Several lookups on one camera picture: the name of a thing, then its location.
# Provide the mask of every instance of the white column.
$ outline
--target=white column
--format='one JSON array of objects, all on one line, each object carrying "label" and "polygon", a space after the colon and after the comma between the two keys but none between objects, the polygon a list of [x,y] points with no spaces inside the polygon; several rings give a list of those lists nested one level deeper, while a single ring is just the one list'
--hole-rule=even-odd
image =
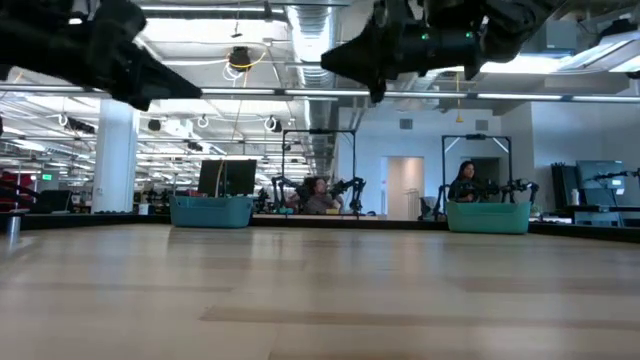
[{"label": "white column", "polygon": [[92,213],[133,210],[139,124],[139,112],[128,104],[101,101]]}]

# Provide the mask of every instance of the white door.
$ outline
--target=white door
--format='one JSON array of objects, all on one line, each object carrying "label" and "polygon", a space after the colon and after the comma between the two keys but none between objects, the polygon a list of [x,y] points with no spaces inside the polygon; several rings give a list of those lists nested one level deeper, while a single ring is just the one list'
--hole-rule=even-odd
[{"label": "white door", "polygon": [[424,196],[424,159],[387,158],[387,219],[416,220]]}]

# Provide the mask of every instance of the dark hair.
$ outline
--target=dark hair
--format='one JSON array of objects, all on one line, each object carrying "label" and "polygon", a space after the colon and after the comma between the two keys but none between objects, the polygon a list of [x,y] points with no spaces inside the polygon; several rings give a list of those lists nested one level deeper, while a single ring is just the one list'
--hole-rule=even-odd
[{"label": "dark hair", "polygon": [[462,180],[462,177],[464,176],[463,175],[464,169],[466,169],[467,166],[469,166],[469,165],[473,165],[473,169],[475,170],[476,164],[473,161],[471,161],[471,160],[463,161],[462,164],[460,164],[460,169],[458,169],[458,176],[456,176],[456,180]]},{"label": "dark hair", "polygon": [[324,180],[321,176],[310,176],[304,179],[303,185],[309,191],[309,195],[313,196],[316,194],[316,185],[319,180]]}]

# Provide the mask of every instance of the person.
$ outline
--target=person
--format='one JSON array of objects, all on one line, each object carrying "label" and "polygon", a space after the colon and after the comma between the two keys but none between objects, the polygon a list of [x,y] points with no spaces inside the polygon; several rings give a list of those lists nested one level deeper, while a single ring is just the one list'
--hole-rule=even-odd
[{"label": "person", "polygon": [[473,161],[467,160],[460,164],[458,176],[451,183],[449,188],[449,201],[455,202],[474,202],[477,199],[470,188],[477,184],[476,165]]},{"label": "person", "polygon": [[344,206],[342,197],[337,196],[335,199],[327,193],[327,182],[321,177],[311,178],[307,182],[309,186],[309,201],[304,204],[302,213],[306,215],[326,214],[327,210],[341,210]]}]

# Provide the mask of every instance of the teal storage bin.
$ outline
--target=teal storage bin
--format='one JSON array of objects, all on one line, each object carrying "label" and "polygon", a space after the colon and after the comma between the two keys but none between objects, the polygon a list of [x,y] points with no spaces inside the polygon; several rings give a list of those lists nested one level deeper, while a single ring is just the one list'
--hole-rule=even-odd
[{"label": "teal storage bin", "polygon": [[171,224],[177,227],[243,228],[253,210],[250,197],[172,196]]},{"label": "teal storage bin", "polygon": [[525,234],[531,203],[447,203],[447,222],[453,232]]}]

